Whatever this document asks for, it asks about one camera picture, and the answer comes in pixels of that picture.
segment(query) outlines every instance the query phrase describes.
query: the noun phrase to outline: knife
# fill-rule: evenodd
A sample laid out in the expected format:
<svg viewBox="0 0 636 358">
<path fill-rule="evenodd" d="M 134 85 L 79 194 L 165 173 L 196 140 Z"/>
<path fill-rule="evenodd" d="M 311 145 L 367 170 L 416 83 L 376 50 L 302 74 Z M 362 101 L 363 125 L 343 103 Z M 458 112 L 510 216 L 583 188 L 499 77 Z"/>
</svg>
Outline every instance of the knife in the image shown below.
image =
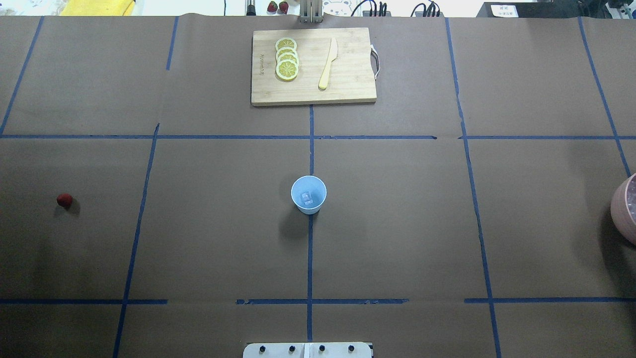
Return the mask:
<svg viewBox="0 0 636 358">
<path fill-rule="evenodd" d="M 331 45 L 329 46 L 329 54 L 327 55 L 327 63 L 324 65 L 320 81 L 318 82 L 318 88 L 321 90 L 327 89 L 329 85 L 329 74 L 331 73 L 331 62 L 338 57 L 338 42 L 336 38 L 331 38 Z"/>
</svg>

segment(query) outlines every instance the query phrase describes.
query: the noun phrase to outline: plastic cup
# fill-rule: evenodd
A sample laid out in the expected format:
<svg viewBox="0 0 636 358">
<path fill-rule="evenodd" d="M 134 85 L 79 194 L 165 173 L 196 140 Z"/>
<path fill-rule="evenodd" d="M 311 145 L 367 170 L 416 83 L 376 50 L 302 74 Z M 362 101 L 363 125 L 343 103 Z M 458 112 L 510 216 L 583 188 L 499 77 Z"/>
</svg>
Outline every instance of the plastic cup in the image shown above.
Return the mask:
<svg viewBox="0 0 636 358">
<path fill-rule="evenodd" d="M 300 211 L 307 215 L 315 214 L 327 198 L 327 187 L 318 177 L 305 175 L 291 186 L 291 199 Z"/>
</svg>

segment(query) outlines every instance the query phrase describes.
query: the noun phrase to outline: stack of lemon slices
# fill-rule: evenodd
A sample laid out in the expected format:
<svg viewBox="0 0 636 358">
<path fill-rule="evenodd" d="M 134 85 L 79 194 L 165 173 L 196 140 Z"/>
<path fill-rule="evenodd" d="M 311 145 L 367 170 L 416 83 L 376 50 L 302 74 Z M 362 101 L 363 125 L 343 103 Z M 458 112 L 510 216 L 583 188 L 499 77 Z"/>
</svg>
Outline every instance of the stack of lemon slices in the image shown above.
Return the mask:
<svg viewBox="0 0 636 358">
<path fill-rule="evenodd" d="M 294 39 L 282 38 L 276 41 L 276 75 L 283 81 L 291 81 L 298 76 L 300 61 L 297 48 Z"/>
</svg>

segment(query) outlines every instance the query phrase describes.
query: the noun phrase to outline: yellow cloth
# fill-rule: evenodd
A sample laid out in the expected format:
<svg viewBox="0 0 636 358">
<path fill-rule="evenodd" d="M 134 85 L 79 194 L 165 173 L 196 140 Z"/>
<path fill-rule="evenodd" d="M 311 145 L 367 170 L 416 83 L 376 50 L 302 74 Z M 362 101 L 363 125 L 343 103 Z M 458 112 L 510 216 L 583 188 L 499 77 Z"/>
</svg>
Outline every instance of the yellow cloth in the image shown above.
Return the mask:
<svg viewBox="0 0 636 358">
<path fill-rule="evenodd" d="M 69 0 L 61 15 L 122 16 L 133 6 L 133 0 Z"/>
</svg>

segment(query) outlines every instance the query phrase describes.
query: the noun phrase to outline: white label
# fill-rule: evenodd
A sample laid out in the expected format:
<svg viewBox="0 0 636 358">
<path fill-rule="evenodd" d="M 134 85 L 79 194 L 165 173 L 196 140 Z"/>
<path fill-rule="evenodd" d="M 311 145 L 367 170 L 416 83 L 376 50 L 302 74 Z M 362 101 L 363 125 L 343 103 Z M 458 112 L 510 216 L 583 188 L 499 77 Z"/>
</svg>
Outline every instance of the white label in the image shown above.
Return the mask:
<svg viewBox="0 0 636 358">
<path fill-rule="evenodd" d="M 495 17 L 519 17 L 515 5 L 490 5 Z"/>
</svg>

